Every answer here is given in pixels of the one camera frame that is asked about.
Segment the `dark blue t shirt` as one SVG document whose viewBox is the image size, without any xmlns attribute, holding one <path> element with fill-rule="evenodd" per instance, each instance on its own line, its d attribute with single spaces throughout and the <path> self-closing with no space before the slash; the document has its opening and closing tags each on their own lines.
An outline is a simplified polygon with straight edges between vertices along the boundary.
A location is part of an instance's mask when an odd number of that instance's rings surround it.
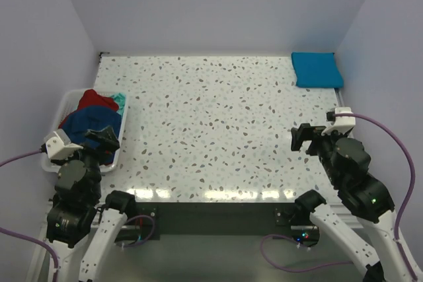
<svg viewBox="0 0 423 282">
<path fill-rule="evenodd" d="M 119 136 L 122 117 L 111 108 L 105 106 L 88 106 L 70 113 L 59 125 L 72 143 L 87 145 L 96 149 L 99 143 L 87 139 L 87 130 L 100 131 L 107 126 L 112 127 L 115 136 Z"/>
</svg>

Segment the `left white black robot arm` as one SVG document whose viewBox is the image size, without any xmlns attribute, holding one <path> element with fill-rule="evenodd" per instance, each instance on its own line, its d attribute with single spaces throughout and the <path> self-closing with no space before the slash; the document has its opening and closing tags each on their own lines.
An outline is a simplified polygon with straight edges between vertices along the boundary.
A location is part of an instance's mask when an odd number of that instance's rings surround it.
<svg viewBox="0 0 423 282">
<path fill-rule="evenodd" d="M 101 198 L 100 163 L 120 144 L 111 126 L 89 129 L 85 137 L 97 146 L 73 143 L 62 129 L 51 132 L 41 146 L 60 166 L 46 229 L 53 281 L 95 281 L 120 229 L 137 216 L 135 197 L 113 191 L 106 196 L 94 237 L 89 238 Z"/>
</svg>

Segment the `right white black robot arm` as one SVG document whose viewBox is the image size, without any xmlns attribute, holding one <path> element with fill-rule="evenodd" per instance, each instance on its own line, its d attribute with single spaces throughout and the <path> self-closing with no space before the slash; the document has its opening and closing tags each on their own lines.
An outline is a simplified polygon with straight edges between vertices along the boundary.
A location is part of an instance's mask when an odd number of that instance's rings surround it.
<svg viewBox="0 0 423 282">
<path fill-rule="evenodd" d="M 295 200 L 296 220 L 313 223 L 329 235 L 360 272 L 364 281 L 421 281 L 422 270 L 410 253 L 400 230 L 389 190 L 369 172 L 370 155 L 348 134 L 324 133 L 325 127 L 301 124 L 291 130 L 291 149 L 319 158 L 343 206 L 355 216 L 369 237 L 361 238 L 316 190 Z"/>
</svg>

